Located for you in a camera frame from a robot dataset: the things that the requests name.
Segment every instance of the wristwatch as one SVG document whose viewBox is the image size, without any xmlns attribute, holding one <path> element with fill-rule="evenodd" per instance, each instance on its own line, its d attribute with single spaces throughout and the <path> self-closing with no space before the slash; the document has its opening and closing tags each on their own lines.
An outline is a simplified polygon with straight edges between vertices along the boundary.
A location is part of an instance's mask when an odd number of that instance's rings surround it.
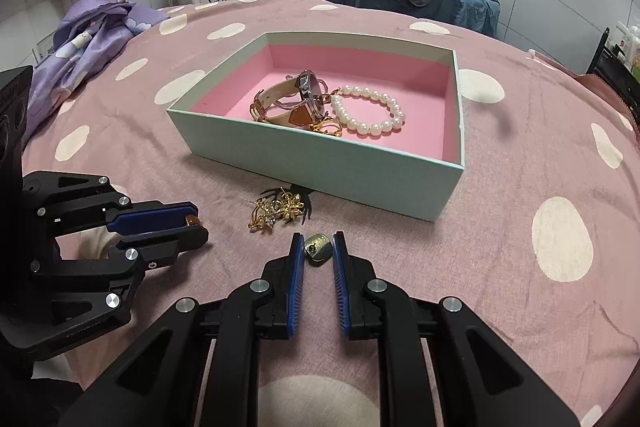
<svg viewBox="0 0 640 427">
<path fill-rule="evenodd" d="M 276 105 L 281 98 L 300 94 L 300 102 L 282 104 L 280 107 L 291 107 L 289 110 L 274 116 L 267 116 L 267 109 Z M 249 111 L 258 122 L 266 122 L 285 127 L 308 127 L 309 130 L 342 135 L 342 124 L 337 118 L 329 116 L 324 104 L 331 99 L 331 93 L 323 93 L 318 78 L 313 71 L 305 70 L 295 77 L 287 77 L 269 89 L 260 90 L 254 96 L 254 103 Z"/>
</svg>

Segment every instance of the pearl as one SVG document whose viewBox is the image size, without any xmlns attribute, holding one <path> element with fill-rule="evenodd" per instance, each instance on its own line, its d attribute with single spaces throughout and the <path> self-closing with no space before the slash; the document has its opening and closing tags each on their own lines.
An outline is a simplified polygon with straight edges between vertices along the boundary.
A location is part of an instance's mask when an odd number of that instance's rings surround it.
<svg viewBox="0 0 640 427">
<path fill-rule="evenodd" d="M 342 102 L 344 102 L 343 96 L 352 96 L 354 98 L 360 96 L 362 98 L 369 98 L 372 102 L 380 102 L 382 105 L 388 106 L 392 118 L 373 124 L 351 118 L 346 108 L 342 105 Z M 382 133 L 389 133 L 393 129 L 399 130 L 406 121 L 406 116 L 398 100 L 389 96 L 386 92 L 379 92 L 369 87 L 344 86 L 340 88 L 340 94 L 332 94 L 330 99 L 331 107 L 340 123 L 347 129 L 356 131 L 361 136 L 366 136 L 367 134 L 380 136 Z"/>
<path fill-rule="evenodd" d="M 362 134 L 362 135 L 369 134 L 369 124 L 368 123 L 360 122 L 356 129 L 358 131 L 358 134 Z"/>
</svg>

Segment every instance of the bottle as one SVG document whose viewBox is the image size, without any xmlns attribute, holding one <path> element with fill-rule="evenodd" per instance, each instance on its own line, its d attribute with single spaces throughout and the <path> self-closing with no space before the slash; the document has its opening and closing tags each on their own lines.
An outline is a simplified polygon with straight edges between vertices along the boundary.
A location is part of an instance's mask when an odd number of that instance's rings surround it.
<svg viewBox="0 0 640 427">
<path fill-rule="evenodd" d="M 631 44 L 631 55 L 628 61 L 628 68 L 631 74 L 640 82 L 640 39 L 634 37 Z"/>
<path fill-rule="evenodd" d="M 618 21 L 616 23 L 616 28 L 620 30 L 622 33 L 622 38 L 620 40 L 620 48 L 622 48 L 622 52 L 625 55 L 624 64 L 626 68 L 631 71 L 631 46 L 633 43 L 634 36 L 631 34 L 629 29 L 623 25 L 622 22 Z"/>
<path fill-rule="evenodd" d="M 629 53 L 625 55 L 625 66 L 633 72 L 634 63 L 640 58 L 640 39 L 631 35 L 629 39 Z"/>
</svg>

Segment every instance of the screw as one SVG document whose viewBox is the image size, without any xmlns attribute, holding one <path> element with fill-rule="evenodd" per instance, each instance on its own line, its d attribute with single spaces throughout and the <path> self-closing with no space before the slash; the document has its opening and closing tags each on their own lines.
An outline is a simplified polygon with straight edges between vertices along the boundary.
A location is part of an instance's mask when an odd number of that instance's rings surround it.
<svg viewBox="0 0 640 427">
<path fill-rule="evenodd" d="M 266 281 L 264 279 L 256 279 L 255 281 L 252 281 L 252 283 L 249 285 L 249 288 L 251 288 L 252 292 L 262 293 L 266 292 L 269 289 L 269 286 L 269 281 Z"/>
<path fill-rule="evenodd" d="M 386 290 L 386 282 L 384 282 L 382 279 L 371 279 L 367 283 L 367 288 L 369 288 L 369 290 L 374 293 L 380 293 Z"/>
<path fill-rule="evenodd" d="M 442 301 L 442 307 L 448 312 L 456 313 L 462 309 L 462 301 L 456 297 L 447 297 Z"/>
<path fill-rule="evenodd" d="M 180 299 L 175 303 L 175 309 L 177 309 L 180 313 L 189 313 L 196 307 L 196 302 L 193 299 L 185 297 L 184 299 Z"/>
<path fill-rule="evenodd" d="M 107 306 L 109 308 L 117 308 L 120 305 L 120 297 L 118 297 L 115 293 L 110 293 L 107 295 Z"/>
</svg>

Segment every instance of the brown leather strap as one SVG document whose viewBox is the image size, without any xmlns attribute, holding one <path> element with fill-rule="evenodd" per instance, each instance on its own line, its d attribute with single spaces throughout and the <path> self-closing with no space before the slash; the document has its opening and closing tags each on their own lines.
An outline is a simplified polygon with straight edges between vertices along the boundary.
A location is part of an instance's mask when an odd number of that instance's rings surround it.
<svg viewBox="0 0 640 427">
<path fill-rule="evenodd" d="M 288 78 L 283 82 L 274 84 L 269 89 L 260 91 L 255 95 L 250 112 L 255 121 L 265 121 L 284 127 L 302 127 L 313 122 L 309 111 L 301 102 L 301 105 L 283 113 L 267 116 L 267 109 L 279 99 L 296 94 L 298 92 L 297 78 Z"/>
</svg>

